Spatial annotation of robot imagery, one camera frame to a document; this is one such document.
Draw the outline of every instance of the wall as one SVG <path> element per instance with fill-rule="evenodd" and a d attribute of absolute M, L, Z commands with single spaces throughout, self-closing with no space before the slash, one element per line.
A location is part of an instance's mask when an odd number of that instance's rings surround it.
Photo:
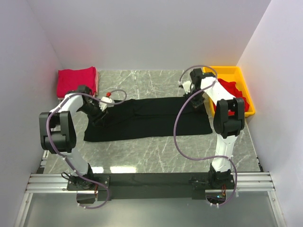
<path fill-rule="evenodd" d="M 236 65 L 270 0 L 28 0 L 65 68 Z"/>
<path fill-rule="evenodd" d="M 43 151 L 38 116 L 55 104 L 61 67 L 25 0 L 0 1 L 0 226 L 13 226 Z"/>
<path fill-rule="evenodd" d="M 239 66 L 256 114 L 249 127 L 290 227 L 303 224 L 303 1 L 272 0 Z"/>

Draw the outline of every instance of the folded black cloth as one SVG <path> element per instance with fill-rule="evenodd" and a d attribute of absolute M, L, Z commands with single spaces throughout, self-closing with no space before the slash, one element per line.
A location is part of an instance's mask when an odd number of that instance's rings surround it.
<path fill-rule="evenodd" d="M 108 108 L 102 126 L 89 120 L 84 140 L 104 142 L 145 137 L 173 136 L 177 114 L 185 103 L 184 97 L 130 99 Z M 194 109 L 189 103 L 177 125 L 177 135 L 212 133 L 205 107 Z"/>

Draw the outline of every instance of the gray marble surface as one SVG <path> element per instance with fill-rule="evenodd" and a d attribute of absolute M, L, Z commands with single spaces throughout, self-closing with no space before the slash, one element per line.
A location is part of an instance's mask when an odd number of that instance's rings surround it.
<path fill-rule="evenodd" d="M 112 70 L 101 71 L 99 96 L 116 88 L 124 89 L 128 99 L 182 96 L 178 88 L 181 70 Z M 114 93 L 114 99 L 123 94 Z M 205 106 L 212 124 L 208 98 Z M 77 146 L 94 172 L 104 173 L 168 173 L 207 172 L 211 160 L 191 161 L 182 157 L 175 148 L 173 137 L 155 137 L 112 142 L 83 141 L 88 119 L 83 113 L 73 117 L 77 133 Z M 178 136 L 181 150 L 191 157 L 207 157 L 215 153 L 216 133 L 197 136 Z M 258 159 L 247 126 L 241 131 L 233 153 L 233 161 L 240 172 L 259 172 Z M 49 155 L 44 173 L 69 171 L 55 155 Z"/>

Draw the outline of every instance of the yellow bin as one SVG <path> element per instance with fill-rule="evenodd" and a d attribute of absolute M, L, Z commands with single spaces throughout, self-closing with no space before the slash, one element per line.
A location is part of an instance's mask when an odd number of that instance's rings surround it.
<path fill-rule="evenodd" d="M 246 98 L 246 101 L 249 103 L 250 108 L 247 112 L 245 112 L 245 117 L 251 116 L 255 114 L 255 108 L 250 98 L 250 94 L 246 87 L 244 78 L 242 76 L 242 72 L 237 66 L 212 66 L 217 73 L 218 78 L 223 79 L 227 82 L 236 82 L 236 88 L 242 92 L 243 96 Z M 212 70 L 204 67 L 203 72 L 211 72 Z M 211 99 L 209 99 L 210 110 L 212 112 L 212 116 L 214 116 L 214 106 Z"/>

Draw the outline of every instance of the red cloth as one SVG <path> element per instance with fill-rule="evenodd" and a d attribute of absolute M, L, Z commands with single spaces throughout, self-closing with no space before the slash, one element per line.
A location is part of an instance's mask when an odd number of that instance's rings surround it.
<path fill-rule="evenodd" d="M 83 70 L 59 70 L 57 96 L 64 98 L 68 91 L 76 90 L 79 85 L 88 86 L 93 95 L 96 93 L 96 73 L 95 67 Z"/>
<path fill-rule="evenodd" d="M 244 99 L 244 103 L 245 103 L 245 106 L 244 106 L 244 110 L 245 112 L 248 111 L 248 109 L 250 108 L 250 105 L 248 104 L 248 102 L 246 101 L 246 98 L 243 97 L 243 94 L 241 91 L 239 91 L 237 88 L 236 88 L 236 82 L 226 82 L 225 80 L 222 80 L 222 79 L 218 79 L 219 83 L 229 92 L 231 93 L 233 96 L 235 96 L 236 98 L 243 98 Z M 229 111 L 228 112 L 228 115 L 234 115 L 235 113 L 232 112 L 232 111 Z"/>

